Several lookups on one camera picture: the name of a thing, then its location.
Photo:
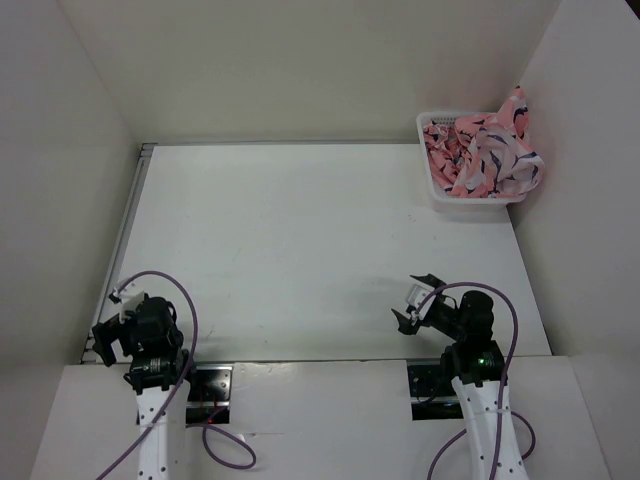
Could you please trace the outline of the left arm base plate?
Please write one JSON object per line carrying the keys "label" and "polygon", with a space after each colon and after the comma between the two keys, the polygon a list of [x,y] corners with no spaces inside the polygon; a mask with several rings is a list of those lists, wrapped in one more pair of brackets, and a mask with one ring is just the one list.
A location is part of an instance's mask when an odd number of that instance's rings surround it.
{"label": "left arm base plate", "polygon": [[232,379],[230,364],[199,364],[190,383],[186,423],[228,424]]}

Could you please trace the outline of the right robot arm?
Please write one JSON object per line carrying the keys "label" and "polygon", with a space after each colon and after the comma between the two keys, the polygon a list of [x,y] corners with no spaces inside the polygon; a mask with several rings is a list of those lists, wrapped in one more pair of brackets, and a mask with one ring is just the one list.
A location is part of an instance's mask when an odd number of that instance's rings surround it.
{"label": "right robot arm", "polygon": [[[512,301],[495,287],[478,282],[447,284],[432,274],[412,277],[403,313],[393,312],[398,331],[413,336],[432,328],[452,340],[440,357],[438,386],[455,393],[465,429],[435,454],[427,477],[456,441],[465,437],[471,454],[473,479],[527,479],[525,460],[533,453],[536,435],[530,430],[529,449],[521,451],[509,401],[508,372],[517,346],[519,319]],[[506,304],[512,317],[507,353],[493,339],[494,301]]]}

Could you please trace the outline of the pink shark print shorts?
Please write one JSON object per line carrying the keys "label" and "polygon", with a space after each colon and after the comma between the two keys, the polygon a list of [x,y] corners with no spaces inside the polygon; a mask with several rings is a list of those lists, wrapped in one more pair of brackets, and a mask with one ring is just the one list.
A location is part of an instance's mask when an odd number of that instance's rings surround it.
{"label": "pink shark print shorts", "polygon": [[418,127],[432,180],[449,199],[516,200],[545,173],[529,142],[525,91],[516,87],[495,113],[461,116],[451,124],[431,119]]}

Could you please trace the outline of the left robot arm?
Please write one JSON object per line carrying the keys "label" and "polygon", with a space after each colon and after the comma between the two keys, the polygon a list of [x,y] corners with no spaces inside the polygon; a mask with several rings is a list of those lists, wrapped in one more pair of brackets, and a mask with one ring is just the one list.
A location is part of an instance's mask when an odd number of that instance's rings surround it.
{"label": "left robot arm", "polygon": [[120,312],[92,328],[93,351],[106,366],[116,362],[112,344],[131,358],[124,380],[132,387],[142,441],[139,479],[186,477],[186,402],[200,385],[177,327],[173,304],[142,292],[121,302]]}

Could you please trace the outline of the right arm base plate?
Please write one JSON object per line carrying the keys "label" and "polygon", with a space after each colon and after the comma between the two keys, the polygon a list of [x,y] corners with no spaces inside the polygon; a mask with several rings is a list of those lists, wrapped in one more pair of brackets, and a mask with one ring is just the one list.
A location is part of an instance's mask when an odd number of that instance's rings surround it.
{"label": "right arm base plate", "polygon": [[435,360],[407,363],[413,421],[461,419],[459,400]]}

